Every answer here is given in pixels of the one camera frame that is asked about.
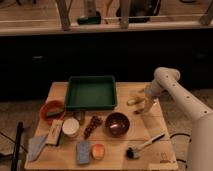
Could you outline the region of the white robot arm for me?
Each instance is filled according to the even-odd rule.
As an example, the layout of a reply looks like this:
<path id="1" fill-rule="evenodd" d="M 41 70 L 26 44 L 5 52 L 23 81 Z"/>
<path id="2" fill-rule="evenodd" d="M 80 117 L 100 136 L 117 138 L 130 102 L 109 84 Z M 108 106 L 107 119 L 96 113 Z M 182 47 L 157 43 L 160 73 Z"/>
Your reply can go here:
<path id="1" fill-rule="evenodd" d="M 148 112 L 154 100 L 166 90 L 192 120 L 186 171 L 213 171 L 213 109 L 181 86 L 179 79 L 177 69 L 158 67 L 154 71 L 154 79 L 144 89 L 144 111 Z"/>

